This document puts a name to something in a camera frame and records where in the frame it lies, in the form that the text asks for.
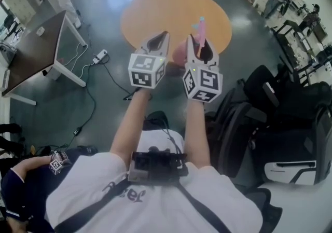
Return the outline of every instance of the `pink object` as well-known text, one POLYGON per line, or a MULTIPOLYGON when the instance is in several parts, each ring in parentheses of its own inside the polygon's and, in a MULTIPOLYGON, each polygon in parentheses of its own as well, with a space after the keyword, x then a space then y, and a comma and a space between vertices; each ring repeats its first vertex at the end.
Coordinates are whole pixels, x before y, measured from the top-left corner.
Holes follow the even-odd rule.
MULTIPOLYGON (((196 42, 199 41, 199 35, 194 36, 196 42)), ((174 50, 172 55, 173 61, 178 66, 184 67, 187 62, 187 39, 183 40, 174 50)))
POLYGON ((201 48, 205 45, 205 39, 206 39, 206 24, 204 17, 201 17, 199 26, 198 26, 198 35, 199 35, 199 46, 201 48))

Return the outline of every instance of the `white cable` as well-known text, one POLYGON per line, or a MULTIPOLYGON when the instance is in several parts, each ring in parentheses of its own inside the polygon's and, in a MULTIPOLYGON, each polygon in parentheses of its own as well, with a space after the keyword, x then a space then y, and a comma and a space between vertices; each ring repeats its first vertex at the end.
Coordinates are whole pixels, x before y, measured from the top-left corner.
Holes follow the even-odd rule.
POLYGON ((64 64, 63 66, 67 66, 68 64, 70 64, 72 62, 72 60, 74 60, 77 55, 78 55, 78 47, 79 47, 80 43, 78 43, 77 47, 76 47, 76 56, 74 56, 68 63, 64 64))
POLYGON ((89 45, 87 44, 87 47, 85 48, 85 50, 81 53, 81 55, 80 56, 78 56, 77 58, 76 58, 76 60, 75 60, 75 62, 74 62, 74 65, 73 65, 73 67, 72 67, 72 69, 71 69, 71 72, 73 71, 73 69, 74 69, 74 67, 75 67, 75 65, 76 65, 76 62, 77 62, 77 60, 88 50, 88 48, 89 48, 89 45))
POLYGON ((94 63, 88 64, 88 65, 84 65, 83 68, 82 68, 81 76, 80 76, 79 78, 82 78, 82 76, 83 76, 83 72, 84 72, 84 68, 85 68, 85 67, 93 66, 93 65, 94 65, 94 63))

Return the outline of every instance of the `white pants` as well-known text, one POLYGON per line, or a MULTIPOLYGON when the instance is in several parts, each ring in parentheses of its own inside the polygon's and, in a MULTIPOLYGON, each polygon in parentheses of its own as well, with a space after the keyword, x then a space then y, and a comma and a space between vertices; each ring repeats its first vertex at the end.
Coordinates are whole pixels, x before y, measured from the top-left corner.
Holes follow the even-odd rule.
POLYGON ((75 23, 78 20, 78 15, 72 4, 71 0, 48 0, 56 13, 59 13, 63 10, 67 11, 67 16, 70 22, 75 23))

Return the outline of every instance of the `floor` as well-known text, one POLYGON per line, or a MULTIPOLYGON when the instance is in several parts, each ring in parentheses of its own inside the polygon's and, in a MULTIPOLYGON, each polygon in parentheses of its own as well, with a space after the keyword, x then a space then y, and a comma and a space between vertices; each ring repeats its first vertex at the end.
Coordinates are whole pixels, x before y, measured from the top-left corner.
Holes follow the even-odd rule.
MULTIPOLYGON (((106 49, 110 61, 105 66, 118 83, 131 91, 127 67, 134 49, 121 34, 120 18, 132 0, 72 1, 82 16, 83 25, 79 31, 87 42, 90 38, 91 42, 88 43, 92 44, 77 61, 73 72, 80 75, 82 66, 90 64, 93 54, 106 49)), ((265 27, 265 20, 248 1, 214 1, 228 15, 233 36, 227 49, 220 55, 219 67, 224 76, 223 94, 212 104, 206 105, 206 111, 216 110, 223 96, 236 86, 236 81, 246 79, 259 65, 264 64, 275 72, 279 55, 282 54, 269 28, 265 27)), ((52 14, 51 7, 47 3, 42 4, 30 27, 37 26, 52 14)), ((61 43, 61 56, 65 63, 75 55, 77 41, 66 33, 61 43)), ((111 81, 103 66, 91 68, 88 87, 96 99, 96 110, 72 145, 95 145, 100 151, 107 151, 128 106, 128 102, 122 100, 126 94, 111 81)), ((73 131, 90 116, 93 109, 86 89, 63 76, 54 81, 38 75, 17 90, 21 95, 38 102, 37 106, 15 100, 11 102, 11 115, 23 126, 28 147, 69 143, 73 131)), ((169 118, 171 129, 181 131, 185 123, 185 109, 186 97, 181 77, 165 77, 153 91, 147 113, 163 110, 169 118)))

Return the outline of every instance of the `white power strip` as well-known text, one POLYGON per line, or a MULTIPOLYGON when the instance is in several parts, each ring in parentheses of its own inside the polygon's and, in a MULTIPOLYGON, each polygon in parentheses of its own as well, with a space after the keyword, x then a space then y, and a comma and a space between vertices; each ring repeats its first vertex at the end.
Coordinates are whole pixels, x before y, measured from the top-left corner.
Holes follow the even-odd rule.
POLYGON ((105 50, 105 49, 103 49, 102 51, 100 51, 99 53, 98 53, 98 55, 97 56, 95 56, 94 58, 93 58, 93 63, 94 64, 98 64, 105 56, 107 55, 107 51, 105 50))

